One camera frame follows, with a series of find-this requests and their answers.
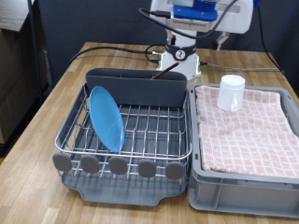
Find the white cup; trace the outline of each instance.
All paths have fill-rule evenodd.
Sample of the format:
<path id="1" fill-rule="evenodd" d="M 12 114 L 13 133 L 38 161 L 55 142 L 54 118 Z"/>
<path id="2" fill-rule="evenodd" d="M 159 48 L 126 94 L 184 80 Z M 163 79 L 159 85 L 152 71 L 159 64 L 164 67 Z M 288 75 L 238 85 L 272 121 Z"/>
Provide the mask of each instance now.
<path id="1" fill-rule="evenodd" d="M 245 79 L 240 76 L 222 77 L 217 106 L 225 111 L 235 112 L 242 108 Z"/>

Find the dish towel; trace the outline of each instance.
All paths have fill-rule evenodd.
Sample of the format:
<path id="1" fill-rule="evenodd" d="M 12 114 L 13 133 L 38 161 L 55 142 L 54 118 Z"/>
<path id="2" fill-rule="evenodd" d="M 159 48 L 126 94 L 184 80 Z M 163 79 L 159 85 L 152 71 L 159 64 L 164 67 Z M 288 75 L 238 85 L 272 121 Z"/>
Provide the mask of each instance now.
<path id="1" fill-rule="evenodd" d="M 195 90 L 203 170 L 299 177 L 299 140 L 278 93 L 245 90 L 243 107 L 226 112 L 217 107 L 218 88 Z"/>

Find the black cable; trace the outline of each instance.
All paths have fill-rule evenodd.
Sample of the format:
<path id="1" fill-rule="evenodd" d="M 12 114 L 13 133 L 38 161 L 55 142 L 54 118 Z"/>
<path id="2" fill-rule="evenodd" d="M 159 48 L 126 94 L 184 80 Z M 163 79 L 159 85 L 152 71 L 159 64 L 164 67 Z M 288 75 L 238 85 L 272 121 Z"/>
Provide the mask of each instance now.
<path id="1" fill-rule="evenodd" d="M 154 45 L 150 45 L 148 48 L 146 48 L 146 58 L 151 62 L 151 63 L 159 63 L 160 60 L 152 60 L 149 58 L 148 56 L 148 52 L 149 52 L 149 49 L 153 48 L 153 47 L 156 47 L 156 46 L 164 46 L 165 47 L 165 44 L 154 44 Z"/>
<path id="2" fill-rule="evenodd" d="M 34 45 L 34 53 L 35 53 L 35 58 L 36 58 L 36 74 L 37 74 L 39 103 L 40 103 L 40 105 L 42 105 L 44 100 L 43 100 L 43 91 L 41 90 L 39 62 L 38 62 L 38 51 L 37 51 L 37 43 L 36 43 L 36 27 L 35 27 L 35 21 L 34 21 L 34 10 L 33 10 L 33 7 L 32 7 L 31 0 L 27 0 L 27 3 L 28 3 L 30 23 L 31 23 L 32 42 L 33 42 L 33 45 Z"/>
<path id="3" fill-rule="evenodd" d="M 151 54 L 151 51 L 142 51 L 142 50 L 134 50 L 134 49 L 123 49 L 123 48 L 118 48 L 118 47 L 94 47 L 90 49 L 85 49 L 77 54 L 74 55 L 74 57 L 70 60 L 69 64 L 71 64 L 79 55 L 86 53 L 88 51 L 94 50 L 94 49 L 116 49 L 116 50 L 122 50 L 126 52 L 131 52 L 131 53 L 142 53 L 142 54 Z"/>
<path id="4" fill-rule="evenodd" d="M 160 25 L 160 26 L 163 26 L 165 29 L 168 29 L 168 30 L 170 30 L 170 31 L 172 31 L 172 32 L 175 32 L 175 33 L 179 34 L 179 35 L 186 36 L 186 37 L 188 37 L 188 38 L 190 38 L 190 39 L 205 39 L 205 38 L 207 38 L 208 36 L 210 36 L 210 35 L 217 29 L 217 27 L 218 27 L 219 24 L 222 22 L 222 20 L 223 20 L 225 14 L 227 13 L 227 11 L 231 8 L 231 6 L 232 6 L 236 1 L 237 1 L 237 0 L 234 0 L 230 5 L 228 5 L 227 8 L 223 11 L 221 17 L 219 18 L 219 20 L 217 21 L 217 23 L 215 24 L 215 26 L 214 26 L 209 32 L 207 32 L 205 35 L 201 35 L 201 36 L 187 35 L 187 34 L 181 32 L 181 31 L 179 31 L 179 30 L 177 30 L 177 29 L 174 29 L 174 28 L 172 28 L 172 27 L 170 27 L 170 26 L 168 26 L 168 25 L 166 25 L 166 24 L 164 24 L 164 23 L 162 23 L 162 22 L 160 22 L 160 21 L 157 21 L 157 20 L 153 19 L 151 16 L 147 15 L 147 13 L 148 13 L 148 14 L 155 14 L 156 12 L 148 11 L 148 10 L 145 9 L 145 8 L 140 8 L 140 9 L 138 10 L 138 12 L 139 12 L 142 16 L 144 16 L 146 19 L 148 19 L 149 21 L 153 21 L 153 22 L 155 22 L 156 24 L 158 24 L 158 25 Z"/>
<path id="5" fill-rule="evenodd" d="M 260 22 L 260 31 L 261 31 L 261 38 L 262 38 L 262 44 L 263 44 L 263 50 L 264 52 L 267 54 L 267 56 L 269 57 L 269 59 L 271 60 L 271 62 L 279 69 L 279 71 L 285 76 L 285 72 L 280 68 L 280 66 L 272 59 L 272 57 L 270 56 L 265 43 L 264 43 L 264 39 L 263 39 L 263 25 L 262 25 L 262 16 L 261 16 L 261 10 L 260 7 L 258 7 L 258 11 L 259 11 L 259 22 Z"/>

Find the white robot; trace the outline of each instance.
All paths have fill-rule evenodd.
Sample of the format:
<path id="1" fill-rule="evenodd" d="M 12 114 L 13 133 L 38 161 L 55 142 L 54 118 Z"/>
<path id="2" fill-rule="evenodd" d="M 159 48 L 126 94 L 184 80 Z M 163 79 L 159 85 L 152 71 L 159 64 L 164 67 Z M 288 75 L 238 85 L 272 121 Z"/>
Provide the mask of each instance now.
<path id="1" fill-rule="evenodd" d="M 163 26 L 167 32 L 166 51 L 158 70 L 179 62 L 172 71 L 184 74 L 188 80 L 201 76 L 196 39 L 214 31 L 221 35 L 215 49 L 230 33 L 244 34 L 250 27 L 253 8 L 259 0 L 152 0 L 150 11 L 140 8 L 147 19 Z M 205 33 L 196 36 L 197 32 Z"/>

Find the black wall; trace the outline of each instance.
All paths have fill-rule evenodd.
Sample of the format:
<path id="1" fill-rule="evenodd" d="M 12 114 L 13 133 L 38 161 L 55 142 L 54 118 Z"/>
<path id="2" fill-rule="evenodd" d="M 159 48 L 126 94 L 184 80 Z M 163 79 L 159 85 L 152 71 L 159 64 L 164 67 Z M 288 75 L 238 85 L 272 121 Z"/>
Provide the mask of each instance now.
<path id="1" fill-rule="evenodd" d="M 150 0 L 39 0 L 39 7 L 55 85 L 71 57 L 87 41 L 142 44 L 164 43 L 164 28 L 139 15 Z M 299 1 L 262 0 L 263 33 L 266 46 L 275 56 L 293 88 L 299 93 Z M 210 48 L 219 34 L 197 42 Z M 257 10 L 244 35 L 231 34 L 223 49 L 263 51 Z"/>

